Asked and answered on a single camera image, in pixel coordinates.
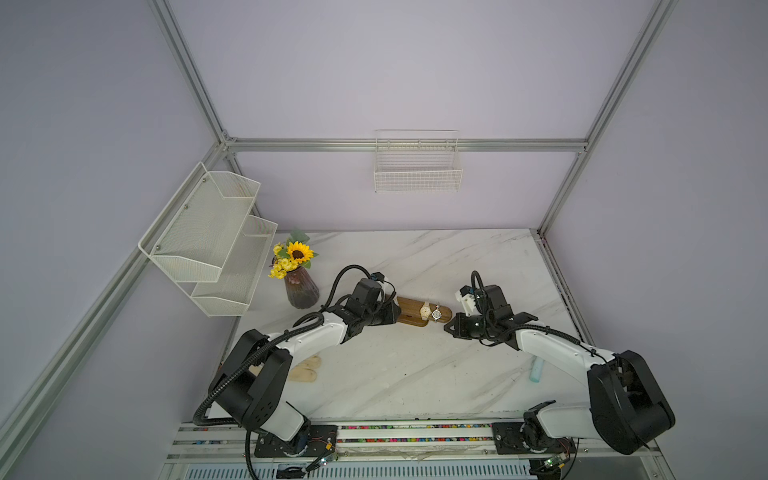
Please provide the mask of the wooden watch stand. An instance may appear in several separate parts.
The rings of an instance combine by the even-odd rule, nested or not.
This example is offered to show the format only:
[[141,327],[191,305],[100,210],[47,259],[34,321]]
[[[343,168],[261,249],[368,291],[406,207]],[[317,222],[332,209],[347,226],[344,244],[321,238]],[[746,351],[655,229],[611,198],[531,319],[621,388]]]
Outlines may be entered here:
[[445,324],[453,318],[453,311],[446,306],[399,296],[400,315],[396,322],[415,327],[425,327],[430,322]]

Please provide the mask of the cream strap wrist watch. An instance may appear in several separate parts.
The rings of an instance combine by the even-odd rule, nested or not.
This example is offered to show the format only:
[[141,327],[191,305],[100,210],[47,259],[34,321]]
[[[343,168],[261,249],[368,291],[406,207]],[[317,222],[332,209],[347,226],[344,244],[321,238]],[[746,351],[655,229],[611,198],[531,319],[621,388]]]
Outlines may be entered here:
[[428,321],[432,315],[431,304],[429,302],[425,302],[420,308],[419,313],[422,320]]

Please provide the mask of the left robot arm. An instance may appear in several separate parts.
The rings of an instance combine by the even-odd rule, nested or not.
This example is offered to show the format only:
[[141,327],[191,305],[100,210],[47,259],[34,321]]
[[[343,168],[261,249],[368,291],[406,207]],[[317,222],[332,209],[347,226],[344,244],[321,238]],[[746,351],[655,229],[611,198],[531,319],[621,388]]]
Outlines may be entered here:
[[347,265],[337,274],[319,310],[283,332],[245,332],[232,347],[193,414],[198,427],[235,425],[245,430],[245,463],[256,479],[252,435],[274,440],[288,456],[311,443],[311,421],[283,399],[289,374],[323,350],[342,345],[369,326],[396,323],[397,291],[383,273]]

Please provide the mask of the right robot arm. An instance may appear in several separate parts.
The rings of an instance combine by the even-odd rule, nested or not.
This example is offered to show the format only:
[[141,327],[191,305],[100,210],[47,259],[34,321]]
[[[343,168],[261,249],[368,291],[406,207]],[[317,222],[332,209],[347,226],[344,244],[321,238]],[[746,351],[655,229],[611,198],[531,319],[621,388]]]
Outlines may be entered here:
[[478,272],[456,293],[462,306],[444,327],[452,337],[508,346],[554,366],[587,391],[581,403],[546,400],[523,414],[522,446],[541,453],[563,440],[601,440],[630,455],[672,429],[676,417],[645,359],[635,351],[597,348],[513,310],[502,289]]

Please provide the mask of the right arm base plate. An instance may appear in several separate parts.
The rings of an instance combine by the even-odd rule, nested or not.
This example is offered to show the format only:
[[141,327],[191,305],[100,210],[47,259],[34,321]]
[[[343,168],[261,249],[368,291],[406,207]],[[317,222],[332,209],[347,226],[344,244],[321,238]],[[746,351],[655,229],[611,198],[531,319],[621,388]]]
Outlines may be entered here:
[[573,453],[576,443],[568,437],[550,437],[533,423],[494,422],[491,424],[496,451],[507,454]]

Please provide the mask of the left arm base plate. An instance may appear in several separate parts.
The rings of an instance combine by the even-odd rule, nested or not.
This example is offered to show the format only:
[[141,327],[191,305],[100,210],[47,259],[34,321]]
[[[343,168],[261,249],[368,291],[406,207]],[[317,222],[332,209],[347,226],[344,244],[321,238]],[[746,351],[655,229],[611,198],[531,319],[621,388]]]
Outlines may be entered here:
[[260,432],[258,438],[253,441],[253,456],[315,458],[335,449],[338,431],[337,425],[310,424],[289,441],[282,440],[272,433]]

